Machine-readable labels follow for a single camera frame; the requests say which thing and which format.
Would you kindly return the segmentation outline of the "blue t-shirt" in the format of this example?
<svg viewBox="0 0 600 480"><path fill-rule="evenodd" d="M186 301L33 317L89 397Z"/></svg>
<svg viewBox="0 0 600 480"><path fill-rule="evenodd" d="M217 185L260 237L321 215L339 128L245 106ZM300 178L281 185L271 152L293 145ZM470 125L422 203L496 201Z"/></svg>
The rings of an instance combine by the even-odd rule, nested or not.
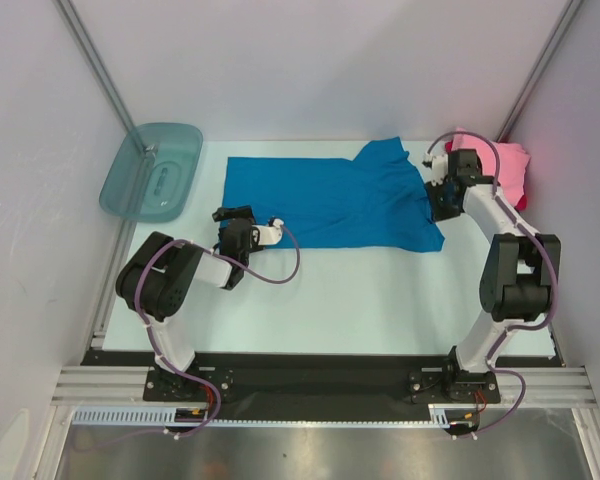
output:
<svg viewBox="0 0 600 480"><path fill-rule="evenodd" d="M420 172L399 138L367 143L352 159L231 157L222 205L251 207L291 231L288 249L389 247L441 251Z"/></svg>

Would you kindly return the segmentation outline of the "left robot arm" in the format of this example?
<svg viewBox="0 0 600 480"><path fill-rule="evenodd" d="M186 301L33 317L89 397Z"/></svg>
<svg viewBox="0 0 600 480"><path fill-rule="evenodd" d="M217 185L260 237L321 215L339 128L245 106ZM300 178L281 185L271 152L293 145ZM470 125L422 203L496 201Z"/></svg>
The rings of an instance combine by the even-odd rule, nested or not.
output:
<svg viewBox="0 0 600 480"><path fill-rule="evenodd" d="M166 387L177 398L194 397L201 376L189 368L194 347L185 339L184 323L175 318L194 281L232 290L244 278L249 256L260 249L252 208L221 207L212 219L221 222L214 251L186 240L152 232L119 273L115 291L127 307L143 314L157 364L168 370Z"/></svg>

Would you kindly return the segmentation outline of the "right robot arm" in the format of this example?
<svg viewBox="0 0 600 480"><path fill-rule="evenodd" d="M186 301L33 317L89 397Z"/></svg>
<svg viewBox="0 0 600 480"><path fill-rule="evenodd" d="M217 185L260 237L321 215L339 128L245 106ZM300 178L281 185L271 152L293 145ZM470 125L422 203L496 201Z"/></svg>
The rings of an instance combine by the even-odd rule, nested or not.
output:
<svg viewBox="0 0 600 480"><path fill-rule="evenodd" d="M441 376L443 393L464 401L477 389L474 373L495 366L498 354L518 332L546 328L555 315L561 242L542 234L516 211L495 177L485 175L474 150L426 153L425 184L433 220L470 217L490 242L479 300L482 311L454 347L457 367Z"/></svg>

